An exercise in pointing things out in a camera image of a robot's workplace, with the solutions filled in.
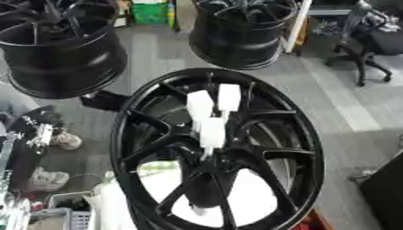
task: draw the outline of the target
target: black office chair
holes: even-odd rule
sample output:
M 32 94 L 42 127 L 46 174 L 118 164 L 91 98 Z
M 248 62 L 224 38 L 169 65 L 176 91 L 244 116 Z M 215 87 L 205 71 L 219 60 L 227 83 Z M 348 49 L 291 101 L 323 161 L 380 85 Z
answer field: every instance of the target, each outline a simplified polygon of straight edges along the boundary
M 397 32 L 380 31 L 379 28 L 387 22 L 387 17 L 380 12 L 397 16 L 400 19 L 397 25 L 401 27 L 401 30 Z M 367 13 L 374 13 L 382 18 L 383 22 L 372 25 L 362 23 Z M 357 40 L 362 45 L 363 49 L 360 52 L 351 48 L 349 45 L 351 39 Z M 343 51 L 346 55 L 332 57 L 327 60 L 326 64 L 331 66 L 337 61 L 353 61 L 359 71 L 358 86 L 365 86 L 365 66 L 380 69 L 386 74 L 383 81 L 389 82 L 392 73 L 386 67 L 376 63 L 374 56 L 403 54 L 403 4 L 390 3 L 372 7 L 360 0 L 348 15 L 341 40 L 334 51 L 335 53 Z

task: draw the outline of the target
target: white plastic cap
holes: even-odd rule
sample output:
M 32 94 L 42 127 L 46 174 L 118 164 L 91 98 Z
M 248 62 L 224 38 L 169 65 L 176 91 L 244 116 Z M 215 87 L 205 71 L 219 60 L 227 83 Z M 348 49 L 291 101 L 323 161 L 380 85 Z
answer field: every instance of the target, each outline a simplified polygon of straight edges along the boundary
M 238 84 L 219 85 L 219 110 L 222 118 L 227 122 L 229 113 L 239 110 L 241 103 L 241 89 Z
M 222 148 L 225 144 L 223 118 L 208 118 L 201 124 L 200 145 L 203 148 Z
M 200 131 L 202 122 L 211 116 L 213 107 L 214 101 L 207 91 L 187 94 L 187 110 L 193 120 L 193 130 Z

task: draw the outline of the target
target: green box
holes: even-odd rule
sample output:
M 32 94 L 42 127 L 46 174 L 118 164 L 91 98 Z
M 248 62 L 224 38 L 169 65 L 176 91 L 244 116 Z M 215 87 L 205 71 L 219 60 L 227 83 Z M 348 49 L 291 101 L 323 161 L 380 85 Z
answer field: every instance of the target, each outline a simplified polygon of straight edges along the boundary
M 166 23 L 166 3 L 133 4 L 134 20 L 139 24 Z

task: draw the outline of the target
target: white shoe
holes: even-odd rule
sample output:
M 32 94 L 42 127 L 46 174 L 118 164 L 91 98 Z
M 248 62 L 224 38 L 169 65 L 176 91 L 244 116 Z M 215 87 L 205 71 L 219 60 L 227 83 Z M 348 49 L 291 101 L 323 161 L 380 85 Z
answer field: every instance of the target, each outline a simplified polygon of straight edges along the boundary
M 46 172 L 42 167 L 38 167 L 32 174 L 27 191 L 51 192 L 61 189 L 70 180 L 70 176 L 65 172 Z
M 83 144 L 83 140 L 76 135 L 63 131 L 61 134 L 53 137 L 50 144 L 59 146 L 64 150 L 76 150 Z

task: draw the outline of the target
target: black alloy wheel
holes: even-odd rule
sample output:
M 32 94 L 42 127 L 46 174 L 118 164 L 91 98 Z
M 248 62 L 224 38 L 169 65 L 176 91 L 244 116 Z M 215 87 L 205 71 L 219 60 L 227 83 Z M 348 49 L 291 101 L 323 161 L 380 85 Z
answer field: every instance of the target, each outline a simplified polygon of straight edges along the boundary
M 202 161 L 185 106 L 186 94 L 207 90 L 215 99 L 220 84 L 240 85 L 241 107 L 227 123 L 226 145 Z M 217 108 L 214 116 L 219 116 Z M 140 229 L 290 229 L 309 213 L 324 180 L 318 135 L 297 105 L 261 80 L 224 69 L 185 69 L 145 84 L 119 112 L 111 141 L 112 168 Z M 294 162 L 289 189 L 268 163 L 276 159 Z M 182 184 L 158 202 L 144 186 L 138 168 L 160 160 L 179 162 Z M 228 195 L 237 173 L 245 169 L 273 189 L 278 207 L 254 223 L 238 226 Z M 210 199 L 206 201 L 198 190 L 207 192 Z M 223 226 L 204 226 L 177 216 L 172 210 L 182 196 L 197 206 L 220 207 Z

